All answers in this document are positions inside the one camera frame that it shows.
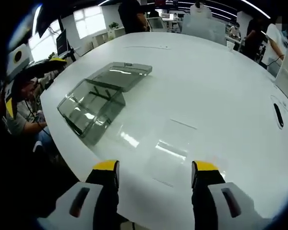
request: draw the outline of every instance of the person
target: person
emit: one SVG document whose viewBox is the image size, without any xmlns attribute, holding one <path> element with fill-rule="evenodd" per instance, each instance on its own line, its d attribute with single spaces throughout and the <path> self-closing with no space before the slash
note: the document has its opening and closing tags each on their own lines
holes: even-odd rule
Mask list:
<svg viewBox="0 0 288 230">
<path fill-rule="evenodd" d="M 288 40 L 282 34 L 281 18 L 273 18 L 268 26 L 266 37 L 268 45 L 262 59 L 263 67 L 267 68 L 273 62 L 281 65 L 281 60 L 284 60 L 285 54 L 288 50 Z"/>
<path fill-rule="evenodd" d="M 159 17 L 159 13 L 158 13 L 158 11 L 156 11 L 156 9 L 155 8 L 153 8 L 153 10 L 152 11 L 150 11 L 150 13 L 149 13 L 149 16 L 148 16 L 149 18 L 156 18 L 156 17 Z"/>
<path fill-rule="evenodd" d="M 229 29 L 229 36 L 241 38 L 241 33 L 240 33 L 240 29 L 239 28 L 240 28 L 240 24 L 239 23 L 236 23 L 235 25 L 233 25 Z"/>
<path fill-rule="evenodd" d="M 42 112 L 37 111 L 35 114 L 32 114 L 32 108 L 27 102 L 34 97 L 35 89 L 36 83 L 33 81 L 28 81 L 22 85 L 19 96 L 22 100 L 17 103 L 17 113 L 14 118 L 12 118 L 5 106 L 3 106 L 3 96 L 0 97 L 0 109 L 5 109 L 6 125 L 12 135 L 32 137 L 34 141 L 40 141 L 42 143 L 45 151 L 55 154 L 57 149 Z"/>
<path fill-rule="evenodd" d="M 119 6 L 119 14 L 126 34 L 149 30 L 141 5 L 137 0 L 123 0 Z"/>
<path fill-rule="evenodd" d="M 212 19 L 211 10 L 204 5 L 204 0 L 196 0 L 195 4 L 190 7 L 190 14 L 196 17 Z"/>
<path fill-rule="evenodd" d="M 242 53 L 252 60 L 255 60 L 259 47 L 264 40 L 264 34 L 261 32 L 263 30 L 263 23 L 262 18 L 256 18 L 250 20 L 248 25 Z"/>
</svg>

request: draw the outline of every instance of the ceiling light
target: ceiling light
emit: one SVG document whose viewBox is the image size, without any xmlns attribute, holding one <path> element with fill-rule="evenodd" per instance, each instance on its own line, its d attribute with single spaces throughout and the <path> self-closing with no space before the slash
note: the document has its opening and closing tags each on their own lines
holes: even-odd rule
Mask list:
<svg viewBox="0 0 288 230">
<path fill-rule="evenodd" d="M 102 3 L 98 4 L 98 6 L 101 6 L 102 4 L 104 4 L 104 3 L 108 2 L 108 1 L 111 1 L 111 0 L 105 0 Z"/>
<path fill-rule="evenodd" d="M 264 16 L 266 16 L 268 19 L 270 19 L 271 17 L 269 15 L 267 15 L 265 12 L 263 12 L 262 10 L 260 10 L 257 6 L 254 6 L 253 4 L 251 4 L 250 2 L 248 2 L 247 0 L 241 0 L 243 2 L 245 2 L 246 4 L 252 6 L 253 8 L 255 8 L 256 10 L 258 10 L 260 13 L 262 13 Z"/>
<path fill-rule="evenodd" d="M 218 14 L 218 13 L 213 13 L 213 12 L 211 12 L 212 14 L 215 14 L 215 15 L 218 15 L 218 16 L 221 16 L 221 17 L 224 17 L 224 18 L 227 18 L 227 19 L 230 19 L 231 20 L 231 18 L 229 18 L 229 17 L 225 17 L 224 15 L 222 15 L 222 14 Z"/>
<path fill-rule="evenodd" d="M 218 10 L 218 11 L 222 11 L 222 12 L 224 12 L 224 13 L 228 13 L 228 14 L 234 16 L 234 17 L 237 17 L 237 16 L 234 15 L 233 13 L 230 13 L 230 12 L 227 12 L 227 11 L 224 11 L 224 10 L 221 10 L 221 9 L 219 9 L 219 8 L 216 8 L 216 7 L 207 6 L 207 5 L 206 5 L 206 7 L 209 7 L 209 8 L 212 8 L 212 9 L 216 9 L 216 10 Z"/>
<path fill-rule="evenodd" d="M 42 5 L 39 5 L 39 7 L 36 9 L 35 14 L 34 14 L 33 28 L 32 28 L 32 36 L 34 36 L 35 33 L 36 33 L 37 18 L 38 18 L 39 11 L 40 11 L 40 8 L 41 8 L 41 7 L 42 7 Z"/>
<path fill-rule="evenodd" d="M 222 3 L 216 2 L 216 1 L 211 1 L 211 0 L 207 0 L 207 1 L 214 2 L 214 3 L 216 3 L 216 4 L 220 4 L 220 5 L 223 5 L 223 6 L 226 6 L 226 7 L 232 8 L 233 10 L 237 10 L 237 9 L 231 7 L 231 6 L 228 6 L 228 5 L 225 5 L 225 4 L 222 4 Z"/>
</svg>

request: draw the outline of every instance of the chair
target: chair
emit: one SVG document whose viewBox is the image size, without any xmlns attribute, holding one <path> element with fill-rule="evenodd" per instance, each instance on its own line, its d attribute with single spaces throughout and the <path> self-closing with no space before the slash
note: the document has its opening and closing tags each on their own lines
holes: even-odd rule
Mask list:
<svg viewBox="0 0 288 230">
<path fill-rule="evenodd" d="M 167 32 L 168 29 L 163 22 L 162 18 L 147 18 L 148 24 L 150 26 L 151 32 Z"/>
<path fill-rule="evenodd" d="M 201 37 L 226 46 L 226 25 L 208 18 L 185 15 L 182 34 Z"/>
</svg>

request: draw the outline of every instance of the table surface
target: table surface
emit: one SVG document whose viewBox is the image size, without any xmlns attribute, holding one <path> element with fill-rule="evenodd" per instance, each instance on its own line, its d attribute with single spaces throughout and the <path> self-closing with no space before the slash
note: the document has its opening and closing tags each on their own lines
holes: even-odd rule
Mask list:
<svg viewBox="0 0 288 230">
<path fill-rule="evenodd" d="M 91 150 L 57 106 L 80 80 L 113 61 L 153 71 L 124 93 L 126 107 Z M 262 217 L 274 216 L 287 201 L 288 99 L 271 79 L 257 63 L 208 40 L 127 34 L 68 66 L 41 102 L 51 135 L 80 180 L 97 162 L 120 160 L 119 214 L 151 229 L 194 229 L 193 160 L 214 163 Z"/>
</svg>

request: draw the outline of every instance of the transparent plastic box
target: transparent plastic box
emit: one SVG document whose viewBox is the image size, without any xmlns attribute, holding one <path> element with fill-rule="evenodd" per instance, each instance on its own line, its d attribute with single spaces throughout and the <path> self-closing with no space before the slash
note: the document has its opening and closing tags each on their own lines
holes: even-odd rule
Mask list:
<svg viewBox="0 0 288 230">
<path fill-rule="evenodd" d="M 120 90 L 84 79 L 62 100 L 58 111 L 86 145 L 95 145 L 125 105 Z"/>
<path fill-rule="evenodd" d="M 128 92 L 152 69 L 148 65 L 112 62 L 92 74 L 88 79 L 98 82 L 100 85 L 106 85 L 111 89 Z"/>
</svg>

